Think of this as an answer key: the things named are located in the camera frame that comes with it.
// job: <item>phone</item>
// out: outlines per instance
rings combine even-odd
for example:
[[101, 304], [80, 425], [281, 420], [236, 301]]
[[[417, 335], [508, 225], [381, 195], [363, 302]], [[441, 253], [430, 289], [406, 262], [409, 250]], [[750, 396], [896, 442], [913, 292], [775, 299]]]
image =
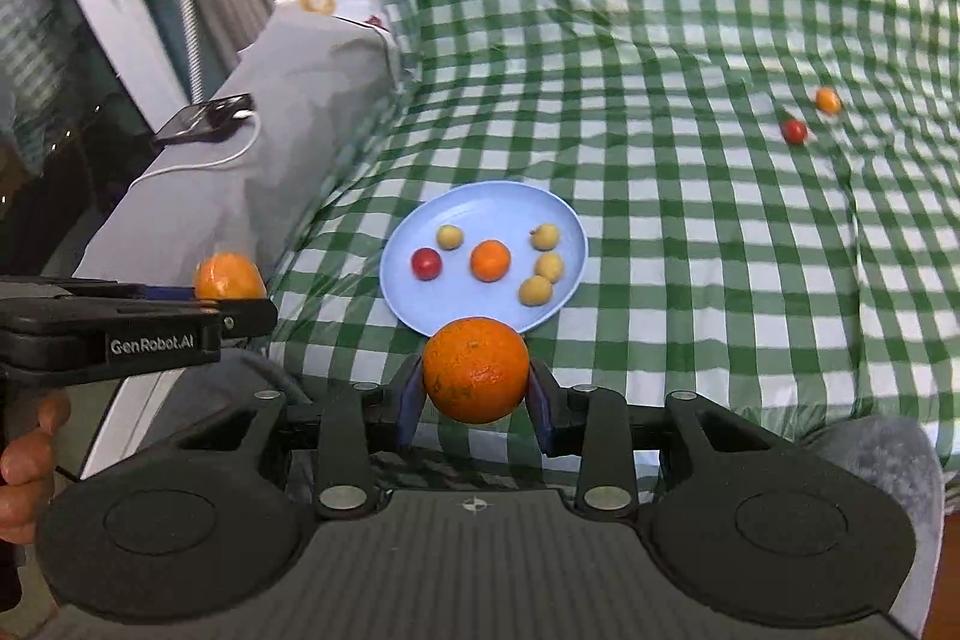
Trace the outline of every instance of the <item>phone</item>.
[[[177, 112], [154, 137], [158, 145], [181, 145], [187, 142], [222, 142], [243, 125], [246, 112], [253, 111], [250, 94], [214, 98], [201, 104], [190, 104]], [[237, 118], [236, 114], [245, 114]]]

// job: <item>ribbed black surface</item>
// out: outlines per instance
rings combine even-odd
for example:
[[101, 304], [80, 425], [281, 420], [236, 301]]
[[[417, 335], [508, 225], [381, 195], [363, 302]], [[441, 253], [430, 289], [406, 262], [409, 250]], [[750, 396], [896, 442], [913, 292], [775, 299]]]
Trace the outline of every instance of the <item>ribbed black surface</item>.
[[[486, 501], [486, 509], [467, 509], [474, 498]], [[398, 491], [376, 516], [321, 528], [282, 581], [220, 615], [159, 629], [122, 627], [67, 608], [37, 635], [40, 640], [906, 636], [878, 617], [800, 630], [757, 627], [714, 613], [659, 574], [632, 530], [584, 521], [552, 491]]]

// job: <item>light blue oval plate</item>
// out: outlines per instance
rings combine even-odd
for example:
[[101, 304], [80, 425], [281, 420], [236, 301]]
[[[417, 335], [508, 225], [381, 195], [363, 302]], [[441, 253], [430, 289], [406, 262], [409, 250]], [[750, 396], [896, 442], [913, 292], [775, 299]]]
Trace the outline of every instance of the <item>light blue oval plate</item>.
[[[437, 245], [437, 229], [445, 223], [464, 232], [464, 243], [456, 250], [440, 250]], [[563, 258], [565, 271], [549, 302], [525, 307], [517, 290], [534, 273], [541, 255], [530, 244], [530, 232], [541, 223], [560, 229], [555, 252]], [[495, 283], [482, 283], [470, 273], [470, 252], [484, 239], [499, 239], [511, 253], [510, 271]], [[419, 247], [440, 253], [439, 277], [427, 282], [414, 277], [410, 257]], [[507, 180], [472, 183], [421, 204], [397, 226], [380, 259], [380, 289], [397, 318], [427, 336], [450, 321], [477, 316], [524, 333], [566, 304], [580, 285], [586, 261], [587, 235], [563, 199]]]

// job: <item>plate rim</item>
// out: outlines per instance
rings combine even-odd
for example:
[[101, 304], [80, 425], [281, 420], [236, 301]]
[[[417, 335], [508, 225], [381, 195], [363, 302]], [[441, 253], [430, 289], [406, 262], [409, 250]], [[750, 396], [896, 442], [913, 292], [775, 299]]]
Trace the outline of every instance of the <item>plate rim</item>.
[[533, 189], [534, 191], [539, 191], [541, 194], [546, 194], [546, 196], [550, 196], [551, 199], [555, 199], [555, 201], [559, 202], [560, 205], [562, 205], [563, 208], [567, 210], [568, 213], [570, 213], [570, 215], [573, 215], [573, 220], [576, 221], [577, 226], [580, 228], [580, 236], [583, 238], [583, 242], [584, 242], [584, 263], [580, 264], [580, 269], [579, 271], [577, 271], [576, 277], [573, 281], [573, 285], [570, 287], [568, 294], [565, 295], [563, 299], [558, 301], [557, 304], [555, 304], [553, 308], [547, 311], [546, 314], [544, 314], [538, 320], [531, 323], [529, 326], [526, 326], [523, 330], [520, 330], [517, 333], [520, 333], [520, 335], [525, 335], [525, 333], [531, 332], [532, 330], [536, 329], [536, 327], [538, 327], [539, 325], [544, 324], [547, 320], [552, 319], [553, 316], [558, 314], [560, 310], [563, 309], [566, 303], [568, 303], [568, 301], [573, 297], [574, 293], [576, 293], [577, 290], [579, 289], [580, 284], [583, 282], [583, 279], [584, 279], [584, 271], [587, 270], [587, 259], [589, 259], [590, 257], [589, 255], [590, 243], [589, 243], [589, 237], [587, 237], [587, 230], [584, 229], [584, 224], [580, 220], [580, 216], [577, 215], [577, 211], [574, 210], [573, 207], [571, 207], [563, 199], [561, 199], [560, 196], [557, 196], [557, 194], [554, 194], [553, 191], [547, 191], [545, 188], [539, 188], [536, 185], [531, 185], [530, 183], [520, 182], [517, 180], [480, 180], [479, 182], [464, 183], [463, 185], [458, 185], [454, 188], [451, 188], [450, 190], [445, 191], [445, 193], [440, 194], [439, 196], [434, 196], [433, 199], [427, 199], [426, 201], [421, 202], [419, 205], [417, 205], [414, 208], [414, 210], [412, 210], [411, 213], [407, 215], [406, 218], [403, 218], [403, 220], [400, 220], [400, 223], [397, 223], [397, 227], [393, 229], [392, 232], [390, 232], [390, 236], [387, 237], [387, 242], [385, 242], [385, 244], [383, 245], [383, 248], [380, 250], [380, 263], [377, 266], [377, 282], [380, 287], [380, 293], [381, 295], [383, 295], [383, 300], [384, 302], [386, 302], [387, 307], [390, 309], [390, 312], [394, 314], [394, 317], [398, 321], [400, 321], [400, 323], [402, 323], [408, 329], [410, 329], [412, 332], [418, 333], [419, 335], [426, 336], [426, 338], [431, 338], [431, 336], [433, 336], [430, 333], [421, 332], [421, 330], [419, 330], [418, 328], [416, 328], [415, 326], [411, 325], [406, 320], [404, 320], [403, 317], [401, 317], [400, 313], [398, 313], [397, 310], [394, 308], [394, 305], [392, 304], [390, 297], [387, 295], [387, 292], [386, 290], [384, 290], [384, 286], [383, 286], [383, 262], [384, 262], [384, 259], [387, 257], [387, 251], [390, 249], [390, 245], [394, 241], [394, 237], [397, 235], [397, 231], [400, 231], [400, 227], [404, 223], [406, 223], [407, 220], [410, 220], [410, 218], [413, 218], [414, 215], [416, 215], [416, 213], [418, 213], [419, 210], [426, 207], [428, 204], [436, 201], [437, 199], [444, 199], [445, 196], [449, 196], [450, 194], [453, 194], [455, 191], [465, 191], [470, 188], [477, 188], [478, 186], [499, 187], [499, 186], [507, 186], [507, 185], [521, 186], [522, 188], [530, 188], [530, 189]]

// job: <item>white charging cable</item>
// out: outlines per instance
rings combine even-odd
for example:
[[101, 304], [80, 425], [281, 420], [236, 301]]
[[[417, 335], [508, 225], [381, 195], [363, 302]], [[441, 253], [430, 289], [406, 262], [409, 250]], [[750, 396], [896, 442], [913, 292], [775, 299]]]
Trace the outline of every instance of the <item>white charging cable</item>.
[[140, 175], [131, 182], [130, 187], [132, 188], [137, 183], [141, 183], [144, 180], [149, 180], [151, 177], [157, 177], [158, 175], [169, 175], [170, 172], [195, 172], [196, 170], [203, 169], [213, 169], [213, 167], [222, 167], [224, 164], [229, 164], [232, 161], [236, 161], [241, 155], [243, 155], [247, 150], [253, 147], [253, 143], [256, 142], [257, 137], [260, 136], [260, 116], [256, 112], [252, 112], [248, 109], [241, 109], [238, 112], [233, 114], [234, 118], [237, 119], [252, 119], [253, 120], [253, 134], [251, 138], [247, 140], [246, 145], [243, 145], [242, 148], [237, 150], [232, 155], [227, 156], [226, 158], [221, 158], [219, 161], [210, 161], [208, 164], [176, 164], [173, 167], [165, 167], [164, 169], [158, 169], [155, 172], [147, 172], [145, 175]]

